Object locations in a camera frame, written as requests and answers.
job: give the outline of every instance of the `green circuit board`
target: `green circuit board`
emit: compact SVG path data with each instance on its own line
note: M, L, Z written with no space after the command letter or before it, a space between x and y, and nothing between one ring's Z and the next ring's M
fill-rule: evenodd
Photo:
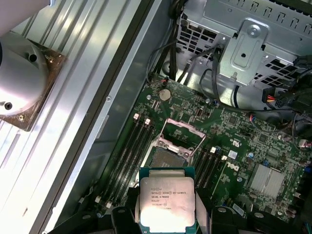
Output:
M152 84L144 85L125 124L100 179L105 184L101 193L103 206L107 202L117 205L125 201L127 188L138 185L139 167L183 165L195 167L195 186L209 188L215 205L233 207L245 216L246 205L252 203L253 207L289 222L285 211L304 173L298 162L310 158L310 154L297 151L290 140L285 140L290 138L287 133L261 133L251 125L249 114L225 110L175 81L163 85L162 79L156 74ZM199 145L201 137L174 124L166 125L162 135L175 145L191 150L199 145L188 160L173 156L171 161L165 161L170 154L163 155L163 149L153 145L168 118L185 122L206 135ZM255 123L263 130L275 129L260 120ZM258 164L283 175L277 197L249 187Z

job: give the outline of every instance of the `metal bracket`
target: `metal bracket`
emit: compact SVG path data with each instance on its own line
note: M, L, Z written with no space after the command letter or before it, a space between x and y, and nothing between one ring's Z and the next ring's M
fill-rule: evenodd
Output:
M49 6L54 6L54 4L55 4L55 0L50 0Z
M239 34L235 34L220 62L220 74L248 85L254 79L264 56L263 42L268 28L251 20L245 20Z
M166 140L162 134L167 123L171 123L171 124L173 124L179 128L187 128L191 133L201 137L201 139L202 139L201 142L196 146L196 148L194 150L185 149L184 147L173 145L172 142ZM172 151L172 152L176 153L177 155L184 157L189 162L190 158L193 156L193 154L196 152L196 150L199 148L199 146L203 143L205 138L206 138L206 135L204 133L198 131L193 126L191 126L187 123L184 123L184 122L179 122L179 121L175 121L173 119L168 118L168 119L166 119L164 126L162 127L161 132L159 134L157 146L160 146L166 150Z

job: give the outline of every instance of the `motherboard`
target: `motherboard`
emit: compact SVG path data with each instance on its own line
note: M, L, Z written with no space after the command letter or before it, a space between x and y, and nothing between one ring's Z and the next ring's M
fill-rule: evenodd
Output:
M258 127L275 127L256 120ZM247 113L228 111L201 93L154 74L137 99L100 178L99 209L125 202L140 167L195 168L195 187L242 217L253 209L290 222L310 154L287 131L265 133Z

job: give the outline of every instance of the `metal panel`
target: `metal panel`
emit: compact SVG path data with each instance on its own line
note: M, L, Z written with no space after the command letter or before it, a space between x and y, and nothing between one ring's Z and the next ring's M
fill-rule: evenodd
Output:
M51 230L73 214L81 196L94 179L98 179L109 159L136 97L145 81L146 65L151 52L164 43L170 19L167 9L170 2L155 1L135 42L121 68L106 101L99 110L86 143L81 147L79 159L60 195L53 205L53 213L45 228Z
M232 30L240 30L242 22L252 18L270 29L267 44L300 56L312 52L311 17L271 1L208 0L203 17L225 25L228 29L220 32L230 37Z
M14 29L67 62L31 132L0 125L1 233L29 232L139 3L57 1Z

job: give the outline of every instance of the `sticker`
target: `sticker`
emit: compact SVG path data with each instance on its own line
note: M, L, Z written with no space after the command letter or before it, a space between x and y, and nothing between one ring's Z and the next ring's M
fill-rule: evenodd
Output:
M242 208L240 208L239 206L237 206L235 203L233 205L233 209L240 214L240 216L243 216L244 215L244 210Z
M232 158L232 159L236 159L237 157L237 152L230 150L228 157Z

